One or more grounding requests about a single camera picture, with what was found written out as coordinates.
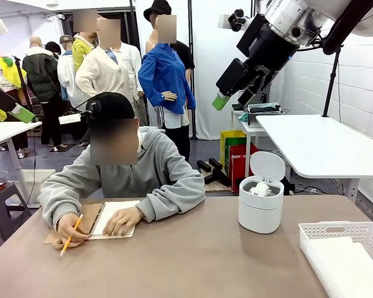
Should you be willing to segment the person's right hand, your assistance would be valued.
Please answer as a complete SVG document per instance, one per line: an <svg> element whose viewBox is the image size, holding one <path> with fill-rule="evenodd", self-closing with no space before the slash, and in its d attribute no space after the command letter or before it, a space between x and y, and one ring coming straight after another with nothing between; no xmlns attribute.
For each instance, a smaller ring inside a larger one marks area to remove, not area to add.
<svg viewBox="0 0 373 298"><path fill-rule="evenodd" d="M57 250L61 250L64 247L69 237L71 240L67 248L80 246L90 238L89 230L85 228L82 223L75 228L78 218L79 216L77 214L67 213L59 219L57 224L59 239L53 243Z"/></svg>

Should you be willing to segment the person's left hand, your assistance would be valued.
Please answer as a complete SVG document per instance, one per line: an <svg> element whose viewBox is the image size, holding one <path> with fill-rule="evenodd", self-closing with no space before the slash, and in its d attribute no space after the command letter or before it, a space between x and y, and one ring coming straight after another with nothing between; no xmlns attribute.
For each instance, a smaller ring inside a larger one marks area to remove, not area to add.
<svg viewBox="0 0 373 298"><path fill-rule="evenodd" d="M137 207L117 210L105 225L103 235L123 237L143 218L144 214Z"/></svg>

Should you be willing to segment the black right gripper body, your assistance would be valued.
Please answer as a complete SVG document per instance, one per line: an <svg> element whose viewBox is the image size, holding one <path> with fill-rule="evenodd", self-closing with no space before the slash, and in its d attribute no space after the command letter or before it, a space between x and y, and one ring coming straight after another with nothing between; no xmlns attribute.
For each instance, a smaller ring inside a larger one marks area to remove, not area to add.
<svg viewBox="0 0 373 298"><path fill-rule="evenodd" d="M249 58L245 61L249 67L249 89L253 93L263 91L299 48L299 44L276 34L269 24L263 24L249 47Z"/></svg>

